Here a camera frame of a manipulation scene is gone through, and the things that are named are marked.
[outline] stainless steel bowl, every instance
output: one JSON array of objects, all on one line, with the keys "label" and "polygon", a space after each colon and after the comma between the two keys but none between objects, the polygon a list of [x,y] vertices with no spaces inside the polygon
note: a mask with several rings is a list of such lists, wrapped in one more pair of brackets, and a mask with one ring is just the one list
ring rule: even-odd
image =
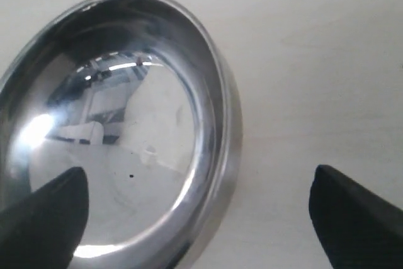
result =
[{"label": "stainless steel bowl", "polygon": [[46,26],[0,85],[1,205],[82,166],[89,222],[70,268],[188,268],[236,182],[232,75],[172,0],[88,0]]}]

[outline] metal bowl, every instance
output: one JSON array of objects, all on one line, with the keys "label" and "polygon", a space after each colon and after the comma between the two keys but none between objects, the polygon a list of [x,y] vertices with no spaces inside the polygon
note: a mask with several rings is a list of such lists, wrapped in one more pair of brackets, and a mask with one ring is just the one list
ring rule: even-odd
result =
[{"label": "metal bowl", "polygon": [[172,0],[88,0],[46,26],[0,84],[1,205],[73,167],[89,220],[70,268],[187,268],[236,182],[239,97]]}]

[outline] white table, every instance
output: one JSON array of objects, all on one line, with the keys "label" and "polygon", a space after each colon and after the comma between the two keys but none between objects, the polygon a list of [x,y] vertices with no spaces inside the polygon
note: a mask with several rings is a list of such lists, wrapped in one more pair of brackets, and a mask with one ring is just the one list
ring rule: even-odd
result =
[{"label": "white table", "polygon": [[[0,0],[4,71],[82,0]],[[310,223],[315,167],[334,165],[403,207],[403,0],[177,0],[235,74],[239,183],[196,269],[330,268]]]}]

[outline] white surface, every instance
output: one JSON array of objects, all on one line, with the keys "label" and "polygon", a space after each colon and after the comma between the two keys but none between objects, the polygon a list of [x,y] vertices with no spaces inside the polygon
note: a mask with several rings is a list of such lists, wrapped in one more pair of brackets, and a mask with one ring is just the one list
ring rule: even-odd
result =
[{"label": "white surface", "polygon": [[[3,70],[81,0],[0,0]],[[234,71],[244,113],[239,184],[196,269],[330,268],[307,202],[335,165],[403,206],[403,0],[177,0]]]}]

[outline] light wooden surface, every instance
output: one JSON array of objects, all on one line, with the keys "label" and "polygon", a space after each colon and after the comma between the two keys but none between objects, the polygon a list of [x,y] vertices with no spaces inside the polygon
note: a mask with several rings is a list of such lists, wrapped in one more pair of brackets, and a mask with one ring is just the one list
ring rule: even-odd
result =
[{"label": "light wooden surface", "polygon": [[[82,0],[0,0],[1,70]],[[403,0],[177,0],[241,94],[239,183],[196,269],[330,268],[307,202],[334,165],[403,207]]]}]

